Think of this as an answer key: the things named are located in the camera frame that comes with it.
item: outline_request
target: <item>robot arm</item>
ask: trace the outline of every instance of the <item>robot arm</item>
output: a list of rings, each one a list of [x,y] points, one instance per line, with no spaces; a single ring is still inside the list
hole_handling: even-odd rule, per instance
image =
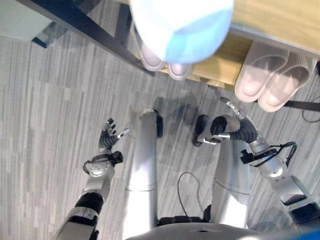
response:
[[[227,98],[222,98],[221,101],[226,103],[239,120],[239,130],[225,133],[228,119],[220,116],[213,120],[212,126],[207,128],[197,141],[215,144],[221,139],[234,139],[247,142],[252,153],[243,150],[242,162],[257,167],[261,175],[270,182],[298,231],[304,233],[314,227],[318,228],[320,207],[311,194],[295,176],[289,173],[286,163],[278,156],[278,151],[268,145],[250,118],[234,102]]]
[[[114,128],[115,124],[113,125],[113,120],[110,118],[101,132],[98,155],[83,165],[83,170],[89,178],[82,195],[52,240],[96,240],[98,238],[99,232],[96,226],[101,208],[110,192],[115,164],[123,160],[121,152],[112,153],[112,147],[129,131],[127,128],[115,135]]]

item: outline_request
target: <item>metal leg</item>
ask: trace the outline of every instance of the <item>metal leg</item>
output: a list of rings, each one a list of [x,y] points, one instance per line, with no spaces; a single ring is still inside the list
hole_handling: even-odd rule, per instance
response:
[[[227,128],[236,129],[236,119],[229,118]],[[250,169],[241,160],[241,151],[249,146],[244,141],[223,139],[212,188],[210,222],[238,228],[247,225],[250,201]]]
[[[123,46],[126,46],[128,42],[131,21],[132,21],[132,16],[130,13],[129,5],[120,4],[114,39],[119,41],[119,43],[122,44]]]
[[[126,186],[123,239],[148,232],[157,226],[157,114],[145,109],[138,132]]]
[[[136,58],[120,42],[114,39],[91,18],[68,1],[17,0],[17,2],[81,35],[101,48],[118,56],[130,65],[135,66],[152,76],[155,74],[154,72],[145,69],[140,59]]]
[[[32,39],[32,42],[39,45],[40,47],[43,47],[44,49],[47,48],[47,44],[41,39],[39,39],[38,37],[35,37],[34,39]]]

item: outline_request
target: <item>silver robot leg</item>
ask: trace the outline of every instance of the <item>silver robot leg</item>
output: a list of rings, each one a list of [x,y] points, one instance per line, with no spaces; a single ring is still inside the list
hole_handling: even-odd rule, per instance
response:
[[[157,226],[157,113],[145,109],[140,115],[134,155],[126,186],[123,239]]]

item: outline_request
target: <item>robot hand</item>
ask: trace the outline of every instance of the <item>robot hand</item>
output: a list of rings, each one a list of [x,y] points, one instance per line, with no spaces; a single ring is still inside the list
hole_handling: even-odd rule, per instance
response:
[[[241,140],[246,143],[255,141],[258,138],[258,131],[251,119],[235,102],[225,97],[221,97],[220,100],[233,111],[240,126],[236,127],[236,131],[228,132],[227,125],[235,125],[235,121],[226,115],[216,117],[212,121],[211,126],[208,127],[209,117],[207,115],[201,115],[196,123],[195,134],[192,140],[193,144],[195,146],[199,146],[201,143],[215,145],[222,139]]]
[[[128,133],[124,129],[116,135],[115,124],[110,118],[103,126],[99,138],[99,153],[86,161],[83,170],[89,175],[82,195],[71,209],[53,240],[96,240],[98,217],[111,187],[115,165],[123,161],[121,152],[112,152],[116,142]]]

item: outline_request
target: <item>pink slipper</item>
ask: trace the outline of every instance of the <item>pink slipper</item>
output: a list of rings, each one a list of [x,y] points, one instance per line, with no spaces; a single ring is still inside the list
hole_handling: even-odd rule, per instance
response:
[[[316,59],[290,52],[287,64],[272,76],[265,91],[258,98],[259,106],[266,112],[279,110],[307,83],[316,64]]]
[[[288,50],[253,42],[235,82],[236,97],[253,102],[260,97],[275,71],[286,65]]]

